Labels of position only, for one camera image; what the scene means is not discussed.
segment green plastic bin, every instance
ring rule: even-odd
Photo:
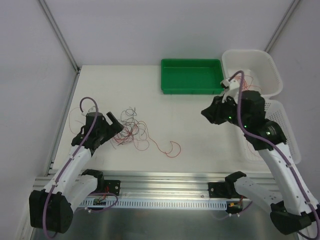
[[[224,79],[218,59],[162,59],[164,94],[220,94]]]

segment black bracket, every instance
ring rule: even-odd
[[[225,182],[208,182],[210,198],[239,199],[241,195],[236,192],[235,182],[247,175],[241,171],[234,172],[225,177]]]
[[[107,193],[119,196],[121,188],[121,181],[119,180],[104,180],[104,190]]]
[[[95,112],[89,112],[86,114],[85,125],[81,127],[77,136],[73,138],[71,142],[72,146],[79,145],[83,141],[85,135],[87,135],[89,129],[92,127],[95,115]],[[87,137],[86,141],[83,143],[84,148],[90,150],[91,156],[98,147],[112,139],[124,129],[124,126],[118,122],[111,112],[108,112],[106,115],[112,121],[112,124],[109,125],[105,116],[101,112],[98,112],[92,131]]]
[[[301,215],[294,215],[287,212],[284,201],[280,201],[271,205],[270,218],[273,225],[284,235],[296,233],[308,226],[316,220],[313,212],[306,214],[302,212]],[[320,216],[320,205],[317,205],[316,213]]]

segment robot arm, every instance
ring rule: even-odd
[[[215,96],[211,106],[201,114],[212,124],[229,122],[242,129],[247,141],[268,165],[281,195],[258,186],[242,172],[227,176],[225,189],[216,193],[226,198],[233,194],[246,196],[270,214],[273,224],[281,233],[295,233],[311,225],[320,215],[319,202],[303,181],[281,127],[265,118],[264,98],[257,91],[240,91],[242,84],[234,80],[234,76],[221,82],[226,93]]]
[[[111,125],[100,112],[90,112],[86,115],[85,125],[72,140],[72,147],[62,167],[44,189],[34,190],[30,194],[32,227],[65,233],[71,225],[73,213],[79,204],[90,193],[103,192],[104,175],[101,171],[87,169],[82,173],[79,181],[76,182],[76,179],[96,149],[123,129],[111,112],[108,112],[107,116],[112,121]]]

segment white tabletop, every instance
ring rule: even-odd
[[[161,91],[159,66],[83,66],[75,89],[53,169],[66,159],[72,139],[80,131],[85,117],[77,108],[83,97],[96,100],[99,112],[112,112],[119,119],[121,112],[135,108],[138,121],[144,121],[149,136],[164,151],[170,141],[181,145],[181,153],[169,158],[149,140],[149,148],[137,150],[133,143],[98,148],[84,169],[105,171],[173,172],[173,173],[269,173],[264,162],[252,163],[241,157],[236,127],[224,123],[213,125],[201,115],[212,95],[165,95]],[[90,100],[83,102],[88,111]],[[177,153],[175,146],[172,153]]]

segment white plastic basket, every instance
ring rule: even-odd
[[[264,110],[266,112],[265,117],[269,120],[275,121],[282,128],[294,163],[300,163],[301,154],[284,106],[279,101],[266,99]],[[251,143],[246,140],[241,129],[237,128],[237,134],[239,137],[239,149],[242,153],[242,157],[246,161],[263,163],[263,159],[259,156],[259,153],[254,150],[254,147],[251,145]]]
[[[246,90],[259,91],[265,99],[279,94],[283,82],[272,57],[261,50],[230,49],[222,55],[225,77],[231,77],[236,71],[243,70]]]

